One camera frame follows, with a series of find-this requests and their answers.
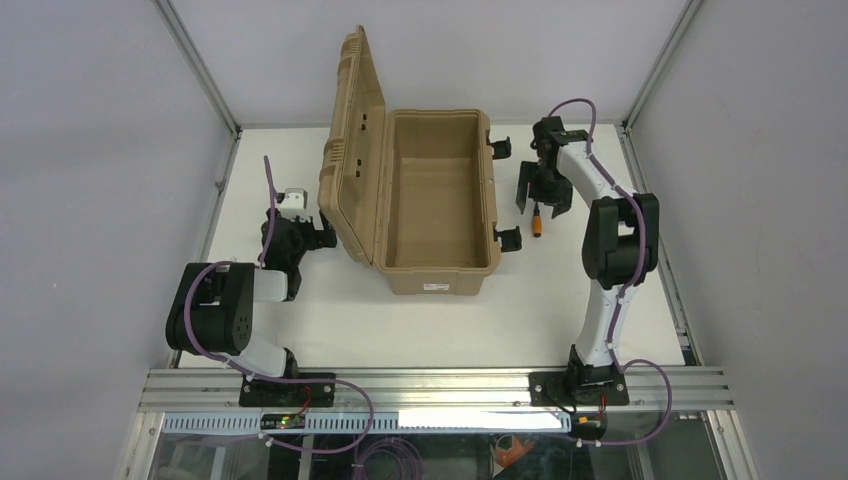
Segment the orange black screwdriver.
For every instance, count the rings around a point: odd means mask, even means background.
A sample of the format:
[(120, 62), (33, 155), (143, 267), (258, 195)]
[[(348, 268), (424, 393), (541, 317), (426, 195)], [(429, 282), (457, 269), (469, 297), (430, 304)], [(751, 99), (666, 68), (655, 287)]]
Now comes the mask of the orange black screwdriver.
[(534, 238), (539, 238), (543, 234), (543, 223), (541, 218), (540, 206), (538, 203), (534, 204), (532, 211), (531, 232)]

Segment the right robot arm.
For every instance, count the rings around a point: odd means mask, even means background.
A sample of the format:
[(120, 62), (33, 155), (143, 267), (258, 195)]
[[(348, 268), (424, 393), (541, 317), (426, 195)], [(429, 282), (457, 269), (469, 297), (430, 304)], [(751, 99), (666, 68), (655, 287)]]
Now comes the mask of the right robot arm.
[(624, 318), (658, 263), (660, 205), (652, 193), (626, 189), (594, 156), (586, 130), (568, 130), (556, 116), (533, 127), (534, 161), (520, 165), (515, 203), (568, 212), (575, 195), (589, 215), (581, 247), (590, 293), (584, 324), (564, 369), (529, 375), (534, 406), (625, 405), (629, 401), (619, 343)]

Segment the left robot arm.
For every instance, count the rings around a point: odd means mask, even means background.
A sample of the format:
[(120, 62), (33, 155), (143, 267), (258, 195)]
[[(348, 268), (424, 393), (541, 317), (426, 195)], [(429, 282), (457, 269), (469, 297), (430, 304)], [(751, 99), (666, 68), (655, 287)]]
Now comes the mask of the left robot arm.
[(250, 378), (297, 379), (291, 350), (257, 333), (257, 303), (293, 301), (302, 284), (300, 263), (309, 251), (337, 246), (335, 230), (324, 215), (286, 218), (269, 212), (261, 226), (268, 246), (263, 265), (222, 261), (186, 265), (165, 324), (173, 350), (205, 356), (240, 369)]

